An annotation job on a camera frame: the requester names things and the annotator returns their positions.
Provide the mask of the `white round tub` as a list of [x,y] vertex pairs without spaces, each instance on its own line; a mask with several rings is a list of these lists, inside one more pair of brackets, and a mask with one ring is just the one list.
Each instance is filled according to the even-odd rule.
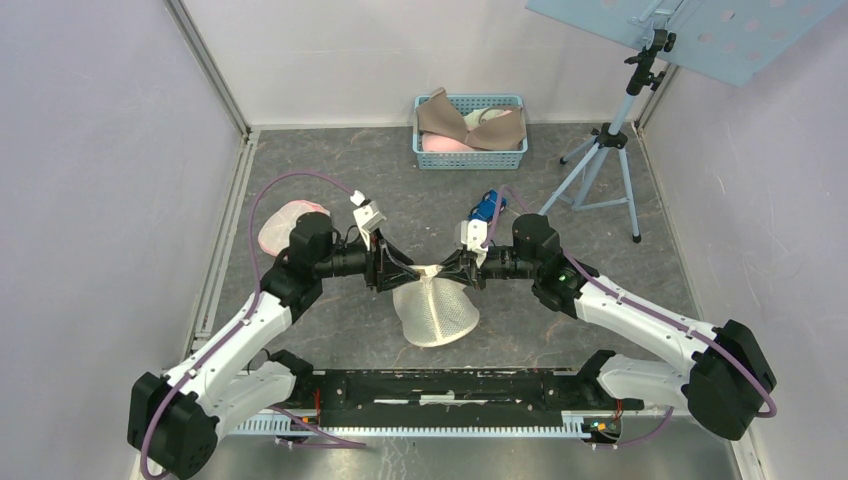
[[438,277],[441,267],[437,265],[413,265],[412,269],[419,279],[392,290],[393,307],[409,343],[438,347],[476,328],[480,313],[463,284]]

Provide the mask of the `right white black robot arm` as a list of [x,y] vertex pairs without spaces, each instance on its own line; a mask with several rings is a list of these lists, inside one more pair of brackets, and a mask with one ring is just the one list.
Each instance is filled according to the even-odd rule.
[[686,410],[727,440],[743,437],[756,418],[773,418],[777,380],[752,330],[733,319],[718,326],[651,303],[579,262],[544,215],[524,214],[512,242],[486,246],[476,229],[439,266],[439,277],[484,289],[489,280],[531,280],[547,309],[614,332],[656,355],[654,361],[600,351],[577,382],[580,400],[602,408],[615,399]]

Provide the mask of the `white mesh laundry bag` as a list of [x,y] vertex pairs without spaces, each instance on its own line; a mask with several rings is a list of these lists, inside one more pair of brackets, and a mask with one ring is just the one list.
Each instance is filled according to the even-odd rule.
[[257,240],[260,249],[276,257],[290,244],[290,234],[297,220],[308,213],[322,213],[330,216],[330,212],[322,205],[307,200],[293,200],[283,205],[272,214],[262,225]]

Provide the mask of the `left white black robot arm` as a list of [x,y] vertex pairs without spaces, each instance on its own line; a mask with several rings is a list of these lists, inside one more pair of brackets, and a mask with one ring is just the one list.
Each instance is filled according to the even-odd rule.
[[[420,279],[411,259],[380,230],[362,227],[360,233],[360,239],[341,244],[328,215],[301,215],[288,247],[242,309],[184,361],[164,374],[146,372],[135,381],[127,441],[140,452],[144,478],[188,479],[238,424],[283,401],[297,408],[312,399],[313,379],[278,361],[246,378],[238,374],[315,303],[324,279],[362,275],[375,291]],[[151,472],[151,465],[159,466],[160,473]]]

